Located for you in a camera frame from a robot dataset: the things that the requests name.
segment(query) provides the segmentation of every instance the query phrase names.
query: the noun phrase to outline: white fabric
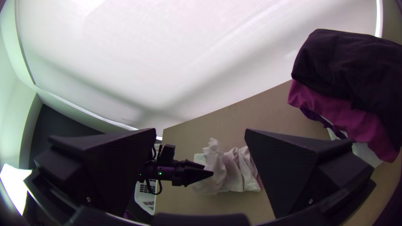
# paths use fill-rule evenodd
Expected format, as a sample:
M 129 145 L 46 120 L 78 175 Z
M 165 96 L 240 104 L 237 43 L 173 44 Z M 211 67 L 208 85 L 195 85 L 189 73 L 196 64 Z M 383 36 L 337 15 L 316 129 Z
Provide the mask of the white fabric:
M 204 169 L 213 171 L 214 175 L 195 183 L 193 189 L 196 192 L 213 195 L 227 191 L 261 191 L 258 172 L 247 146 L 223 153 L 218 141 L 210 138 L 208 147 L 202 151 L 202 154 L 194 155 L 194 162 L 204 165 Z

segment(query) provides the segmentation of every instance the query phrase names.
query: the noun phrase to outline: tan tabletop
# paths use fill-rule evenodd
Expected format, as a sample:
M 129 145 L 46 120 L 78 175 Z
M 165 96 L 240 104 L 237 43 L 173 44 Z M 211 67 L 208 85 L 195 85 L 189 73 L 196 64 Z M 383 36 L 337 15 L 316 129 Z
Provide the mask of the tan tabletop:
M 246 146 L 247 128 L 317 139 L 329 139 L 321 123 L 307 119 L 297 108 L 287 104 L 290 81 L 199 118 L 163 131 L 165 144 L 176 145 L 175 159 L 193 160 L 208 146 L 209 138 L 219 141 L 221 150 Z M 365 203 L 345 225 L 372 225 L 393 194 L 401 173 L 401 155 L 393 163 L 378 166 L 372 179 L 377 186 Z M 173 187 L 162 182 L 163 192 L 157 196 L 156 212 L 215 215 L 243 213 L 252 224 L 274 219 L 265 191 L 219 193 L 204 196 L 191 187 Z

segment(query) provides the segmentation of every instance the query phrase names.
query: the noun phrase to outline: white cloth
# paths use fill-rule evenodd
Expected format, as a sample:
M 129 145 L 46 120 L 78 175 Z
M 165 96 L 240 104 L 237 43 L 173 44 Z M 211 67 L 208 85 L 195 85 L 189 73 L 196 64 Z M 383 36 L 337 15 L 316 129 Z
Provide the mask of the white cloth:
M 210 138 L 208 147 L 202 151 L 194 155 L 194 162 L 204 165 L 204 169 L 213 171 L 214 175 L 194 183 L 196 192 L 213 195 L 227 191 L 261 191 L 258 172 L 247 146 L 222 153 L 218 141 Z

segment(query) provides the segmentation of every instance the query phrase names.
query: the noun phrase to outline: white wall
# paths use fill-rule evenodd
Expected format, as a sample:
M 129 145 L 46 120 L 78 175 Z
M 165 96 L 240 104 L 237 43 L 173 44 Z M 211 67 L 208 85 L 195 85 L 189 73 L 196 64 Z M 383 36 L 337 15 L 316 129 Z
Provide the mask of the white wall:
M 24 57 L 21 52 L 15 18 L 15 0 L 7 0 L 0 14 L 0 27 L 2 31 L 6 31 L 3 32 L 3 38 L 8 57 L 16 76 L 20 81 L 23 82 L 23 84 L 37 92 L 44 104 L 57 110 L 61 114 L 93 129 L 104 133 L 132 130 L 131 127 L 124 124 L 108 121 L 107 119 L 101 118 L 98 115 L 93 115 L 91 112 L 85 112 L 84 109 L 80 109 L 78 106 L 76 106 L 76 104 L 65 101 L 62 98 L 35 86 L 32 82 L 30 73 L 26 67 Z
M 0 167 L 4 163 L 19 167 L 25 124 L 35 96 L 36 92 L 22 83 L 14 72 L 5 49 L 2 27 L 0 30 Z

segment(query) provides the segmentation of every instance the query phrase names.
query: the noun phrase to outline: purple cloth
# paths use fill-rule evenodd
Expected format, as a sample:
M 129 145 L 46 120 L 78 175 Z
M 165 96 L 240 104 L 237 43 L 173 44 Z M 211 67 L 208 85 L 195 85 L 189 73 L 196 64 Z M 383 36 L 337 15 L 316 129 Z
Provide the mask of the purple cloth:
M 335 130 L 346 131 L 353 141 L 367 142 L 368 148 L 383 161 L 393 162 L 398 156 L 377 116 L 352 109 L 351 103 L 346 100 L 325 97 L 293 80 L 288 104 L 325 117 L 333 123 Z
M 378 117 L 402 146 L 402 46 L 367 34 L 317 29 L 301 47 L 292 78 L 317 93 Z
M 347 139 L 347 137 L 341 131 L 336 129 L 336 126 L 331 125 L 329 122 L 323 119 L 319 114 L 316 114 L 313 111 L 304 107 L 301 107 L 300 110 L 308 119 L 321 122 L 324 125 L 324 128 L 330 128 L 339 139 L 341 140 Z

